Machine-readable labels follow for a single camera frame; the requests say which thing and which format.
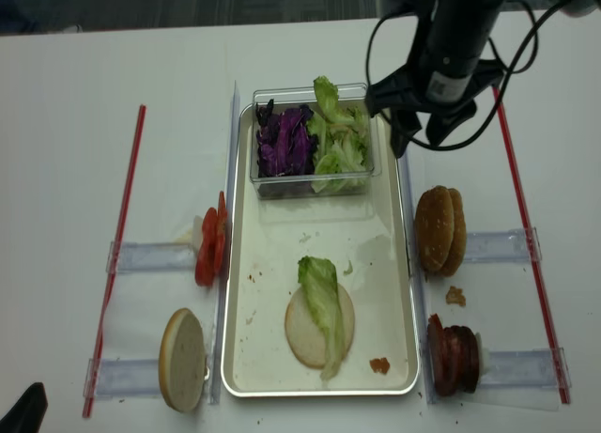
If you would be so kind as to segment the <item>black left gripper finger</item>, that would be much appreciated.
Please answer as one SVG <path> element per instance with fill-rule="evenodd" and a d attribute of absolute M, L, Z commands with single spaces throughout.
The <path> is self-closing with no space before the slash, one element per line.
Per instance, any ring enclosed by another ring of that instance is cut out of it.
<path fill-rule="evenodd" d="M 38 433 L 47 408 L 43 383 L 32 383 L 1 419 L 1 433 Z"/>

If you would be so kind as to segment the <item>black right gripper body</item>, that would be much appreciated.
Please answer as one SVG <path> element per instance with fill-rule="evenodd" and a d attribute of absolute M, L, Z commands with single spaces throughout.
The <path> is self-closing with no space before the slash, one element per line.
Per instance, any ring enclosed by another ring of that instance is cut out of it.
<path fill-rule="evenodd" d="M 417 72 L 405 65 L 369 85 L 365 104 L 371 116 L 390 109 L 440 118 L 472 118 L 477 112 L 475 98 L 501 80 L 501 65 L 494 60 L 480 60 L 472 75 L 460 78 L 433 71 L 425 78 L 425 85 L 420 85 Z"/>

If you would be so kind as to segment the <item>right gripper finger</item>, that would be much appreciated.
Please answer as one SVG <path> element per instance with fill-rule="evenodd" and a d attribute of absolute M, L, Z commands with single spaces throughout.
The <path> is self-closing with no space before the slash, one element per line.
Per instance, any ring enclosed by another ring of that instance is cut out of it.
<path fill-rule="evenodd" d="M 431 146 L 438 147 L 459 126 L 472 119 L 477 112 L 477 105 L 470 101 L 456 113 L 432 114 L 426 125 L 425 135 Z"/>
<path fill-rule="evenodd" d="M 400 109 L 391 110 L 390 145 L 396 158 L 401 158 L 404 155 L 410 139 L 421 129 L 421 122 L 415 112 Z"/>

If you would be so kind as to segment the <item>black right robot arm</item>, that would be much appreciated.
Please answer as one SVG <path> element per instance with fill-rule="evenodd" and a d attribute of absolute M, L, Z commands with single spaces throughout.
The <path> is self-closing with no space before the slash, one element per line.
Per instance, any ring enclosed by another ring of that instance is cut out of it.
<path fill-rule="evenodd" d="M 395 157 L 404 155 L 424 130 L 425 149 L 446 151 L 444 140 L 477 112 L 475 99 L 498 85 L 506 72 L 481 55 L 504 0 L 378 0 L 381 20 L 418 19 L 406 63 L 377 83 L 368 83 L 370 116 L 390 126 Z M 429 116 L 422 126 L 419 114 Z"/>

